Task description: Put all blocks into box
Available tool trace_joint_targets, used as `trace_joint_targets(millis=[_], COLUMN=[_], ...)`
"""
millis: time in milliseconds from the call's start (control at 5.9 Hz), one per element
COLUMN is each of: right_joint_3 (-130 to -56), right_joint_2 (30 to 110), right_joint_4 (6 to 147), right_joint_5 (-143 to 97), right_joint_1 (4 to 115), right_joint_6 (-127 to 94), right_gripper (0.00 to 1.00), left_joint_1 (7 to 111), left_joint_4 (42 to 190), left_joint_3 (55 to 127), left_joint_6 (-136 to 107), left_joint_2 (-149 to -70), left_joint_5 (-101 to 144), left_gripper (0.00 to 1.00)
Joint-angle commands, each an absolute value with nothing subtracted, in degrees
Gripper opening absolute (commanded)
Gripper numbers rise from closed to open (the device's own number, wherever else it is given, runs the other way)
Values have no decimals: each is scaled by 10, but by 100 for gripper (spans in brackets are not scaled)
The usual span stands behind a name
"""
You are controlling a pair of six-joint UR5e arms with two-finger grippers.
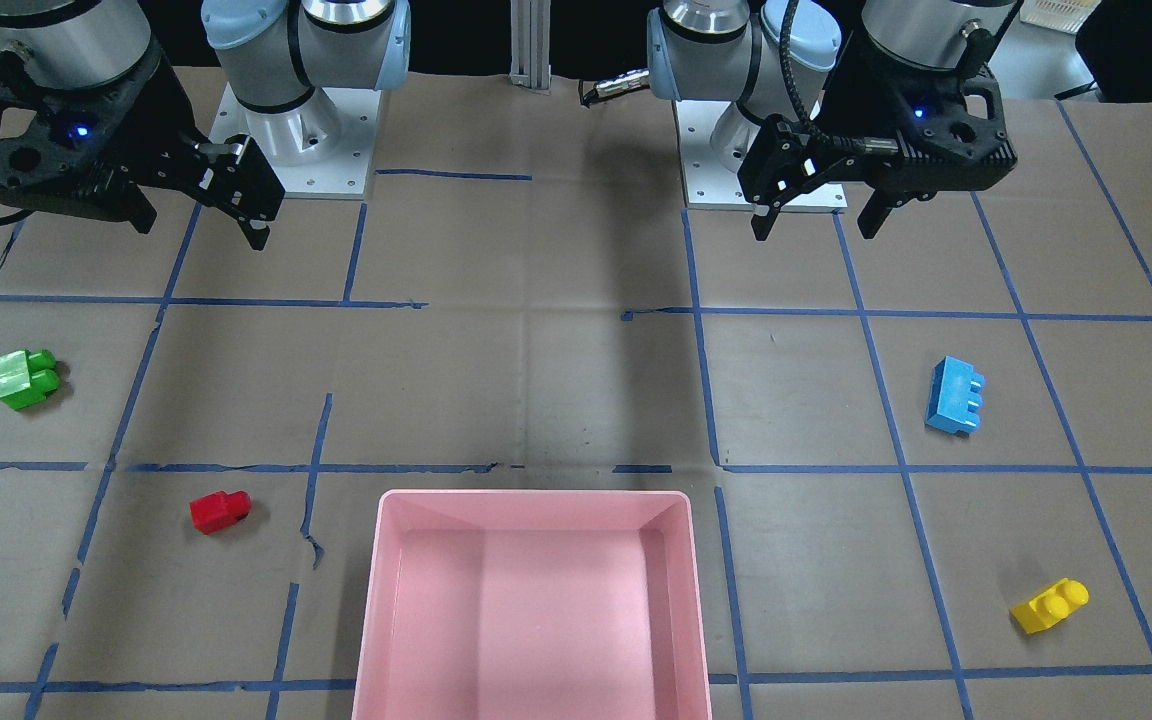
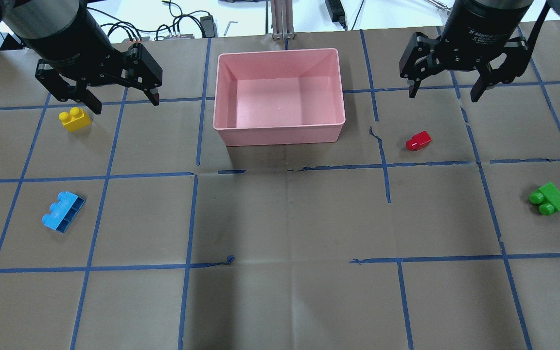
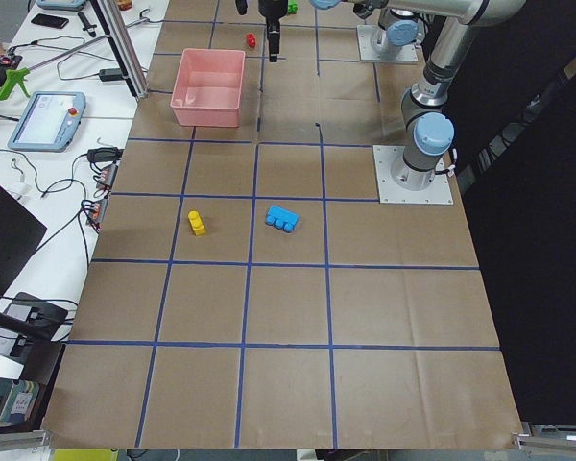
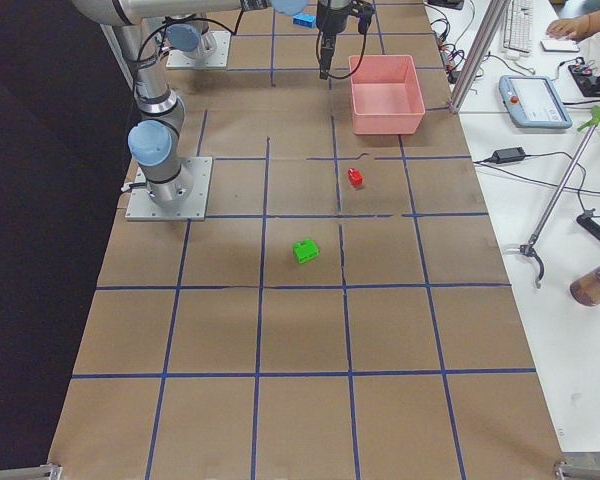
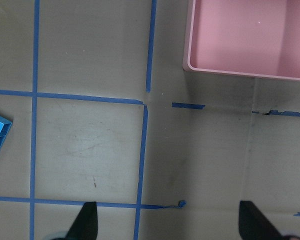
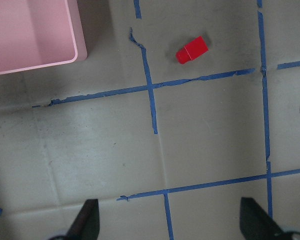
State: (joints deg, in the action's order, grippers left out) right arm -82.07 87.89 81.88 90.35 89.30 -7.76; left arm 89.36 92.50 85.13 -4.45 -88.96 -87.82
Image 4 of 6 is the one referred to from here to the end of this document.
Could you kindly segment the person hand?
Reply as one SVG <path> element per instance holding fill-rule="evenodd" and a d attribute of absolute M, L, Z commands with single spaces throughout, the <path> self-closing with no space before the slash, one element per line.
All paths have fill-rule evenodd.
<path fill-rule="evenodd" d="M 588 16 L 558 19 L 548 25 L 546 35 L 553 39 L 580 40 L 586 37 L 589 26 Z"/>

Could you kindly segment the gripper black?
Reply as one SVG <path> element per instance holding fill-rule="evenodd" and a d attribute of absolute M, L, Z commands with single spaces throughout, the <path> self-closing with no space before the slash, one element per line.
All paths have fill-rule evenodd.
<path fill-rule="evenodd" d="M 329 78 L 336 47 L 336 35 L 346 29 L 348 17 L 352 12 L 351 0 L 317 1 L 316 26 L 322 33 L 319 50 L 319 78 L 322 80 Z"/>

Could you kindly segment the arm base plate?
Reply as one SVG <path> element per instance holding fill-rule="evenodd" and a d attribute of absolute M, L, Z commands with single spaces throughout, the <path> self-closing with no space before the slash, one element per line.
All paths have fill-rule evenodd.
<path fill-rule="evenodd" d="M 170 45 L 166 67 L 171 70 L 226 69 L 231 34 L 208 30 L 200 34 L 195 29 L 170 28 Z"/>
<path fill-rule="evenodd" d="M 179 175 L 165 184 L 146 180 L 141 169 L 128 199 L 125 218 L 129 221 L 203 221 L 212 178 L 212 157 L 179 157 Z"/>

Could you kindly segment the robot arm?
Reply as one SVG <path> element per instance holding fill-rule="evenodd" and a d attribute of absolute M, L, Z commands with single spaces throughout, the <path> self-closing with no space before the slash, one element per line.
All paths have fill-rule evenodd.
<path fill-rule="evenodd" d="M 206 58 L 217 49 L 206 21 L 172 24 L 166 29 L 166 38 L 173 48 L 193 59 Z"/>
<path fill-rule="evenodd" d="M 131 74 L 132 98 L 142 120 L 128 133 L 131 155 L 145 176 L 150 202 L 166 207 L 191 193 L 195 177 L 185 170 L 177 146 L 185 110 L 181 98 L 166 81 L 160 63 L 167 41 L 182 52 L 205 57 L 204 42 L 211 38 L 208 13 L 242 13 L 273 8 L 287 16 L 301 13 L 305 1 L 75 1 L 88 19 L 110 27 Z"/>

